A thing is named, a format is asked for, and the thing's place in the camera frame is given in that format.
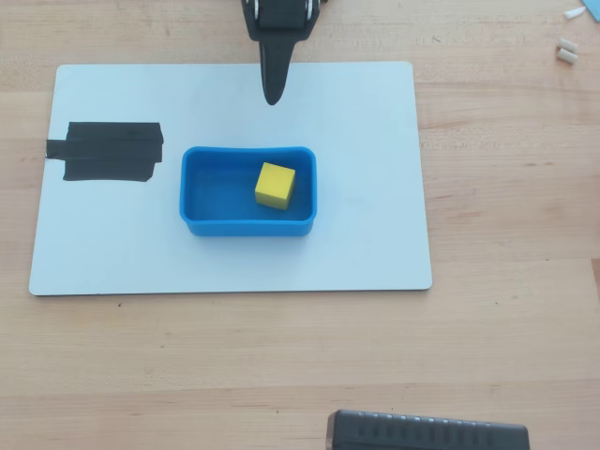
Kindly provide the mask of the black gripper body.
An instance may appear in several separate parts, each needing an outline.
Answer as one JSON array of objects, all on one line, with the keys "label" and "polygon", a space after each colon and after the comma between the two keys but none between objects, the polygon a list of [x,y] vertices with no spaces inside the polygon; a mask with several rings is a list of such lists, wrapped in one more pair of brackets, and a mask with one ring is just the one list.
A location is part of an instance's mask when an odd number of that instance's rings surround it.
[{"label": "black gripper body", "polygon": [[265,38],[308,39],[318,21],[323,1],[242,0],[247,31],[254,41]]}]

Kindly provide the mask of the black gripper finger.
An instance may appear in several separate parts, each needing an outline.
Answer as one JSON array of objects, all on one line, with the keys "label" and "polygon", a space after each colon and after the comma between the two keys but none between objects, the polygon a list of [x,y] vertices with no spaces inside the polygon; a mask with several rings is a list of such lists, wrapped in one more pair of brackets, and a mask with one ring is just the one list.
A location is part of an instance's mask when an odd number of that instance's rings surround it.
[{"label": "black gripper finger", "polygon": [[283,95],[295,44],[294,40],[259,42],[262,89],[271,106],[276,105]]}]

